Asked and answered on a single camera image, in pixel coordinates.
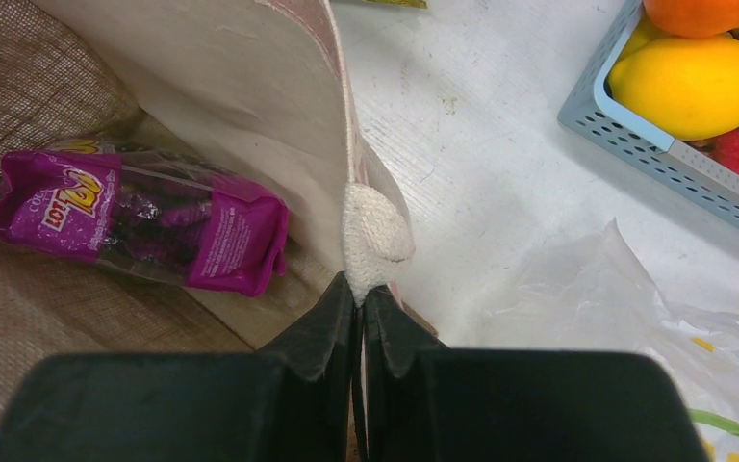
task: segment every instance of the purple snack package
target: purple snack package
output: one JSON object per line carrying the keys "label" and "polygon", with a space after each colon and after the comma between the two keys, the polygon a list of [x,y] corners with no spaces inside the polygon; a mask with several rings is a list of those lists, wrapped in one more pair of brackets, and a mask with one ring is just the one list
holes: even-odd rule
{"label": "purple snack package", "polygon": [[6,243],[247,296],[285,271],[285,203],[202,161],[83,138],[10,152],[1,168]]}

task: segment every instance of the white surface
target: white surface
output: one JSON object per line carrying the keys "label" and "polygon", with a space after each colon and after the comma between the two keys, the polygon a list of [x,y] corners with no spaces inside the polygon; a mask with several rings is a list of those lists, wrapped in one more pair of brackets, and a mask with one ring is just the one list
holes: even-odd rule
{"label": "white surface", "polygon": [[334,0],[362,129],[418,251],[403,297],[450,345],[538,246],[615,217],[671,301],[739,313],[739,230],[556,115],[622,0]]}

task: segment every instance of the yellow lemon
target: yellow lemon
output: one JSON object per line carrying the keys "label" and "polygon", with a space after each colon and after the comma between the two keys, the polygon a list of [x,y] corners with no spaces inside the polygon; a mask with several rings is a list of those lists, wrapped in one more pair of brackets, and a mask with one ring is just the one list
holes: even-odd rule
{"label": "yellow lemon", "polygon": [[613,98],[679,140],[739,127],[739,41],[660,38],[618,61],[607,77]]}
{"label": "yellow lemon", "polygon": [[619,54],[619,59],[624,58],[627,55],[635,53],[643,46],[647,45],[653,40],[662,39],[668,37],[670,34],[662,31],[655,27],[650,19],[645,14],[639,21],[639,25],[633,29],[633,33],[630,34],[630,38],[627,39],[627,45],[622,49],[622,53]]}

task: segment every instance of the plastic food package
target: plastic food package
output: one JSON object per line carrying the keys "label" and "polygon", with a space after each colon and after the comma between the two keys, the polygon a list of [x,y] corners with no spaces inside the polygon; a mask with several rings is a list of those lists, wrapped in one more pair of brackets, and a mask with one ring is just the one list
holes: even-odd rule
{"label": "plastic food package", "polygon": [[739,315],[669,305],[615,222],[532,256],[503,292],[475,343],[646,354],[673,378],[710,459],[739,462]]}
{"label": "plastic food package", "polygon": [[77,139],[10,152],[1,168],[8,244],[248,296],[285,270],[284,202],[194,158]]}

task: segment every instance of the burlap bag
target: burlap bag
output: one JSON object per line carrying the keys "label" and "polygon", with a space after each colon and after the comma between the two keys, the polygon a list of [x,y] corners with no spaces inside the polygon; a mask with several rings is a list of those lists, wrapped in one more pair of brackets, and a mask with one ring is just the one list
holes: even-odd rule
{"label": "burlap bag", "polygon": [[0,156],[99,132],[203,156],[291,207],[289,274],[248,300],[0,244],[0,411],[65,351],[248,351],[338,270],[362,299],[414,246],[356,126],[325,0],[0,0]]}

